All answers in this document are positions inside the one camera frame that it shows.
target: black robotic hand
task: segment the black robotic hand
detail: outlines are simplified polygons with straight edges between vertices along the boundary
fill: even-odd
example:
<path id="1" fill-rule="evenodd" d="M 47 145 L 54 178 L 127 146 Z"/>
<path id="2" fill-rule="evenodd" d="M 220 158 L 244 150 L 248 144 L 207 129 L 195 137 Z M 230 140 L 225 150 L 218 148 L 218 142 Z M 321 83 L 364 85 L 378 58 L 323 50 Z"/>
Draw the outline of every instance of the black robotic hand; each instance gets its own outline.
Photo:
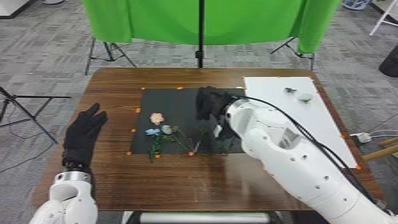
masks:
<path id="1" fill-rule="evenodd" d="M 225 90 L 211 86 L 198 88 L 195 97 L 195 118 L 196 120 L 209 120 L 209 115 L 212 115 L 221 128 L 216 140 L 237 137 L 223 117 L 227 106 L 237 99 L 237 96 L 232 96 Z"/>
<path id="2" fill-rule="evenodd" d="M 61 165 L 67 168 L 88 168 L 95 139 L 108 121 L 104 111 L 97 114 L 99 104 L 81 111 L 65 131 Z"/>
<path id="3" fill-rule="evenodd" d="M 225 107 L 236 101 L 236 97 L 225 92 L 225 90 L 214 87 L 200 87 L 195 97 L 195 112 L 196 120 L 207 120 L 209 114 L 214 119 L 220 120 L 220 116 L 225 113 Z"/>

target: white paper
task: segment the white paper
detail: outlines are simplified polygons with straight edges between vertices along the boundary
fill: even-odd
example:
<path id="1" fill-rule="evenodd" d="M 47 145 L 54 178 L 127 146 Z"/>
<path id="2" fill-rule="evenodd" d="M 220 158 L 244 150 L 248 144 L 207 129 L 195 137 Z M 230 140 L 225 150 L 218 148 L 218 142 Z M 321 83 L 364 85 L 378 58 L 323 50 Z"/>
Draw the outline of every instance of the white paper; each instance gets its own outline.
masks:
<path id="1" fill-rule="evenodd" d="M 316 140 L 332 149 L 349 168 L 355 159 L 340 138 L 340 132 L 332 120 L 326 106 L 308 77 L 244 77 L 244 95 L 269 102 L 289 114 Z M 284 88 L 296 89 L 285 93 Z M 308 103 L 300 102 L 301 94 L 312 95 Z"/>

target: wooden table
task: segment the wooden table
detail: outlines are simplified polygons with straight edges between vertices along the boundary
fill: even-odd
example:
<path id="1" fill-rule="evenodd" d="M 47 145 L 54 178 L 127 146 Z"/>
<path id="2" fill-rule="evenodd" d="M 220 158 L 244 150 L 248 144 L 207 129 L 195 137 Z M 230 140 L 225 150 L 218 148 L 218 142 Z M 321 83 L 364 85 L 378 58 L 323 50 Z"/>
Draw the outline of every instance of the wooden table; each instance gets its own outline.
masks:
<path id="1" fill-rule="evenodd" d="M 243 86 L 243 76 L 310 77 L 346 139 L 360 170 L 358 179 L 376 198 L 380 189 L 348 138 L 332 103 L 310 71 L 285 69 L 129 69 L 104 68 L 93 73 L 77 111 L 97 102 L 108 123 L 95 144 L 92 169 L 95 200 L 101 210 L 129 211 L 273 211 L 308 210 L 284 192 L 259 162 L 244 154 L 161 155 L 150 164 L 147 155 L 127 156 L 143 88 Z M 47 160 L 33 193 L 33 205 L 47 200 L 47 188 L 60 166 L 61 146 Z"/>

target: chair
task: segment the chair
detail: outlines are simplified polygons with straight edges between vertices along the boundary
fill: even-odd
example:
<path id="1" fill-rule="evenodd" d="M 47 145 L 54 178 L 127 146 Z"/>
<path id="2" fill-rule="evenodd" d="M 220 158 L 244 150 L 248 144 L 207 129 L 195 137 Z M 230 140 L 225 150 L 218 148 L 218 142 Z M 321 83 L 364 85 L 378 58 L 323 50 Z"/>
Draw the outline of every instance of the chair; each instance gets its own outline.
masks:
<path id="1" fill-rule="evenodd" d="M 385 21 L 385 17 L 387 17 L 388 15 L 398 16 L 395 14 L 390 13 L 390 10 L 392 10 L 392 8 L 394 8 L 395 5 L 398 5 L 398 0 L 392 0 L 392 3 L 390 3 L 390 5 L 388 5 L 388 8 L 387 8 L 387 10 L 385 10 L 385 12 L 383 12 L 383 14 L 381 14 L 381 18 L 378 19 L 376 26 L 374 26 L 374 28 L 372 28 L 372 30 L 371 30 L 371 32 L 369 32 L 369 36 L 372 36 L 372 34 L 374 34 L 374 32 L 376 32 L 376 29 L 378 29 L 381 23 L 387 23 L 388 25 L 398 26 L 395 23 L 390 23 L 388 21 Z"/>

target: artificial flower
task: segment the artificial flower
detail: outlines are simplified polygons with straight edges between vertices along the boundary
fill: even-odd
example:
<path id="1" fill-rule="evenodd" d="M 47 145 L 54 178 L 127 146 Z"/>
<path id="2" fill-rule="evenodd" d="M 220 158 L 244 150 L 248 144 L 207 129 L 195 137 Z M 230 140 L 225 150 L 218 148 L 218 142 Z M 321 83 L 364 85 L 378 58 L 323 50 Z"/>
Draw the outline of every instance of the artificial flower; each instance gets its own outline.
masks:
<path id="1" fill-rule="evenodd" d="M 157 136 L 159 135 L 159 129 L 147 129 L 145 130 L 145 135 Z"/>
<path id="2" fill-rule="evenodd" d="M 159 122 L 165 121 L 161 113 L 152 113 L 149 119 L 154 125 L 159 125 Z"/>
<path id="3" fill-rule="evenodd" d="M 172 128 L 170 128 L 170 125 L 163 125 L 161 126 L 161 132 L 170 135 L 172 134 Z"/>

